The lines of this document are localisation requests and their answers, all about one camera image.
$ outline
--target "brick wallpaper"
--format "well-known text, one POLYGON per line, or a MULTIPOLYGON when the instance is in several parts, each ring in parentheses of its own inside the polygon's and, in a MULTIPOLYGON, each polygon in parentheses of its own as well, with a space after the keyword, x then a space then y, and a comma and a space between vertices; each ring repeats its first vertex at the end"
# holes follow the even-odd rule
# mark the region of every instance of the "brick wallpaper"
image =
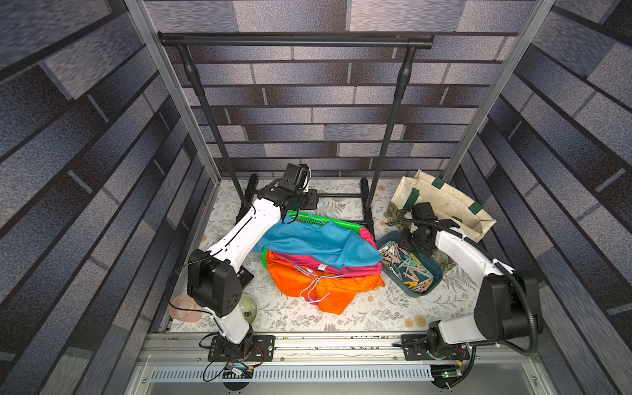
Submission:
POLYGON ((122 0, 29 4, 0 5, 0 393, 120 394, 214 185, 122 0))
POLYGON ((631 11, 558 0, 454 178, 498 220, 485 246, 542 281, 560 394, 632 392, 631 11))
MULTIPOLYGON (((454 145, 432 143, 460 139, 533 4, 510 0, 145 1, 156 28, 171 33, 434 35, 433 48, 417 52, 392 138, 400 143, 389 149, 384 168, 393 173, 383 176, 414 169, 438 174, 444 168, 454 145)), ((190 51, 228 154, 241 175, 280 176, 285 165, 264 159, 279 157, 296 162, 335 159, 328 162, 331 171, 321 173, 331 176, 370 174, 405 49, 193 46, 190 51), (345 157, 369 160, 341 160, 345 157)), ((180 56, 171 47, 167 53, 210 152, 226 176, 180 56)))

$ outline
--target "black clothes rail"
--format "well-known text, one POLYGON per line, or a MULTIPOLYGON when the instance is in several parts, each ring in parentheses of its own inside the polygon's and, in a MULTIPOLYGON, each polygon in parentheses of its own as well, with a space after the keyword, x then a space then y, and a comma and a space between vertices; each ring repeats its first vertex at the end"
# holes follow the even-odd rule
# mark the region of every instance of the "black clothes rail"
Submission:
MULTIPOLYGON (((202 81, 200 80, 200 74, 191 58, 191 52, 189 52, 188 46, 300 46, 300 47, 400 47, 406 48, 406 55, 404 61, 399 69, 397 77, 397 83, 395 88, 395 94, 393 95, 393 103, 391 106, 391 115, 389 116, 388 123, 386 124, 386 131, 384 132, 384 139, 382 140, 382 146, 380 148, 380 155, 377 159, 377 163, 374 166, 373 181, 371 182, 371 189, 368 189, 368 181, 366 178, 360 180, 360 194, 352 194, 362 199, 362 208, 364 221, 367 229, 374 234, 373 229, 373 215, 371 213, 371 203, 373 202, 373 196, 375 195, 375 189, 377 188, 377 182, 380 178, 380 173, 384 167, 384 161, 386 159, 386 151, 391 141, 391 135, 397 116, 399 113, 399 107, 404 97, 404 92, 410 81, 410 76, 413 68, 413 60, 415 59, 415 53, 417 49, 430 49, 432 48, 433 38, 379 38, 379 37, 328 37, 328 36, 283 36, 283 35, 187 35, 178 33, 161 33, 158 32, 158 39, 163 46, 177 47, 187 78, 191 82, 193 91, 200 101, 202 111, 206 117, 210 130, 215 137, 215 141, 219 148, 224 163, 226 164, 226 170, 233 180, 237 195, 241 202, 241 210, 237 216, 237 221, 243 217, 247 212, 247 203, 253 197, 257 185, 257 176, 253 174, 250 177, 248 186, 246 188, 246 195, 241 190, 241 185, 237 179, 237 174, 234 170, 233 163, 226 151, 226 145, 222 136, 219 134, 217 128, 217 122, 211 111, 209 101, 206 98, 202 81)), ((320 197, 334 197, 332 193, 319 194, 320 197)))

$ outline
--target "laundry pile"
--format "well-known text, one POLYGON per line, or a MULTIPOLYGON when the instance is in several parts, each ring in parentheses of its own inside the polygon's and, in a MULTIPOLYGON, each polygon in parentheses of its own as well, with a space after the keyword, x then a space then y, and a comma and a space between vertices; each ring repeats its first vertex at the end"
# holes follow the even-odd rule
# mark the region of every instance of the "laundry pile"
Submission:
POLYGON ((254 252, 265 252, 264 265, 287 296, 340 314, 359 292, 384 286, 383 256, 366 228, 280 222, 259 240, 254 252))

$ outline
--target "floral tablecloth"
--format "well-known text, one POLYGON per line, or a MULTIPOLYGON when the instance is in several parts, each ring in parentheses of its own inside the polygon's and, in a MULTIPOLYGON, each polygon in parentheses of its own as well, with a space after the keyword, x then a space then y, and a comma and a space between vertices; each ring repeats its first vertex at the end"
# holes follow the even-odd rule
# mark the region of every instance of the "floral tablecloth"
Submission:
MULTIPOLYGON (((270 180, 260 180, 259 187, 270 180)), ((242 180, 245 188, 247 180, 242 180)), ((395 192, 398 179, 378 183, 372 204, 376 240, 390 231, 384 212, 395 192)), ((358 193, 359 179, 313 179, 311 188, 328 193, 358 193)), ((239 199, 230 181, 222 182, 200 247, 206 249, 234 226, 239 199)), ((359 198, 321 198, 315 215, 338 219, 361 219, 359 198)), ((443 281, 428 296, 410 298, 382 273, 386 287, 357 294, 341 315, 321 312, 316 306, 283 295, 261 263, 261 254, 250 253, 243 263, 255 279, 244 289, 257 301, 259 311, 255 332, 322 331, 420 331, 435 320, 444 320, 474 310, 478 289, 460 267, 445 273, 443 281)), ((210 316, 198 322, 173 320, 169 332, 212 332, 217 327, 210 316)))

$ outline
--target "red wire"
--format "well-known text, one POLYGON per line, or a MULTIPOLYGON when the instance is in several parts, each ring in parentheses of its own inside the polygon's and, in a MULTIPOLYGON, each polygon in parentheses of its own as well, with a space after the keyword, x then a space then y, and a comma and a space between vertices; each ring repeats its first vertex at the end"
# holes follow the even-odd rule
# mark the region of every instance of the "red wire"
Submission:
POLYGON ((261 351, 261 349, 259 347, 257 347, 257 346, 253 346, 253 347, 256 348, 257 350, 259 350, 259 352, 261 353, 261 363, 263 363, 264 362, 264 352, 261 351))

